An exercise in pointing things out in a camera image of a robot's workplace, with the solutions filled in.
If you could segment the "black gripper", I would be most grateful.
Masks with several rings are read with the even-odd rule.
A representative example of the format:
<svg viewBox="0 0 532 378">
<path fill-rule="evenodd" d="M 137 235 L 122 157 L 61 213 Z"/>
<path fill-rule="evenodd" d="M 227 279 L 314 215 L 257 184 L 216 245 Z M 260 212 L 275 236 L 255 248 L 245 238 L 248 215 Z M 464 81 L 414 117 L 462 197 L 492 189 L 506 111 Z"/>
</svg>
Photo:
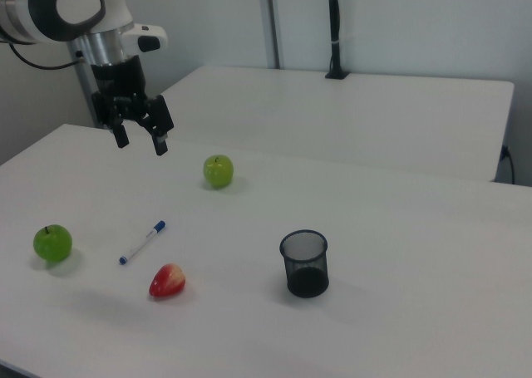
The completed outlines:
<svg viewBox="0 0 532 378">
<path fill-rule="evenodd" d="M 121 149 L 129 144 L 123 119 L 136 122 L 151 136 L 155 153 L 162 156 L 168 151 L 168 132 L 174 128 L 170 111 L 162 95 L 147 99 L 145 75 L 140 58 L 105 66 L 91 66 L 97 91 L 91 101 L 99 125 L 106 127 Z"/>
</svg>

